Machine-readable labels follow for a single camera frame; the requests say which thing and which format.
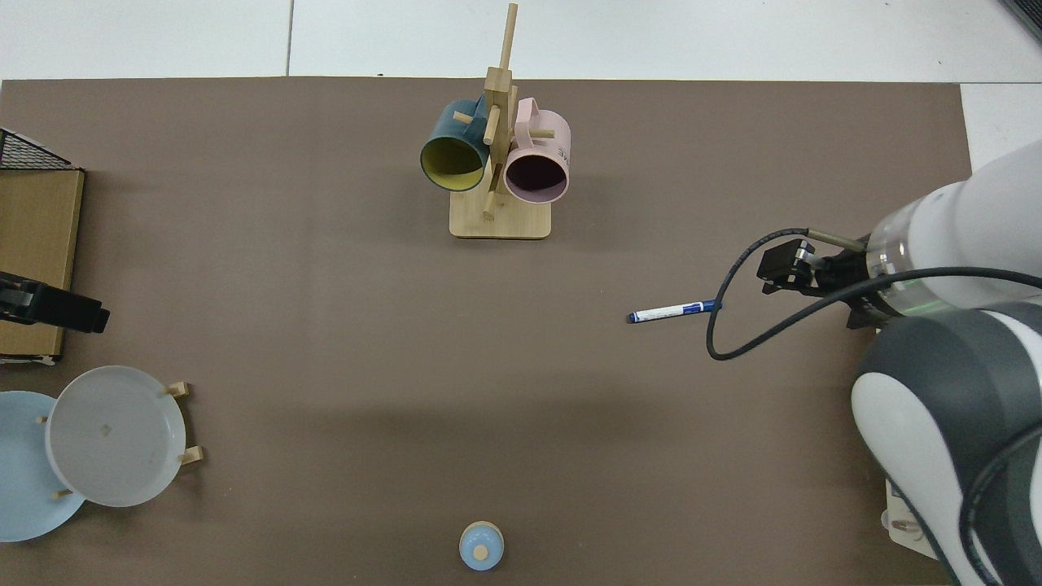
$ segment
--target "white floor tile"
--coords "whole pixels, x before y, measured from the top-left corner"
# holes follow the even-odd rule
[[[991,0],[520,0],[518,78],[1042,81]],[[506,2],[296,0],[294,75],[483,77]]]
[[[1042,83],[971,83],[962,91],[974,171],[1042,140]]]
[[[290,0],[3,0],[0,78],[283,75]]]

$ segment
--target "wire basket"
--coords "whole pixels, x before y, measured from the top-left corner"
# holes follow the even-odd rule
[[[29,139],[0,128],[0,170],[60,171],[75,168],[72,163]]]

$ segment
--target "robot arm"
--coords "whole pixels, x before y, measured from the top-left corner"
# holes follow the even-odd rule
[[[939,559],[982,584],[961,540],[970,486],[995,455],[1042,421],[1042,307],[1004,303],[896,320],[854,383],[858,429],[918,517]],[[1042,584],[1038,441],[1013,454],[975,511],[972,536],[1003,584]]]

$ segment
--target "plate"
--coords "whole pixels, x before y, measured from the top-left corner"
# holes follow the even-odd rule
[[[47,456],[61,482],[108,507],[163,492],[184,454],[184,419],[165,389],[128,366],[102,366],[69,383],[47,421]]]
[[[73,493],[51,495],[66,487],[47,459],[44,425],[54,399],[29,391],[0,392],[0,541],[24,541],[53,531],[83,504]]]

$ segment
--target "brown tabletop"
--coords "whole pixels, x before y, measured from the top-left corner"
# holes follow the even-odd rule
[[[207,459],[155,499],[0,544],[22,584],[937,584],[879,524],[830,308],[728,363],[710,298],[780,227],[850,237],[969,175],[959,88],[526,81],[572,127],[545,241],[457,240],[419,149],[475,79],[7,81],[0,124],[88,170],[73,289],[110,309],[57,395],[124,364],[195,385]],[[832,252],[822,247],[823,252]],[[809,300],[744,270],[734,347]],[[460,533],[506,556],[467,569]]]

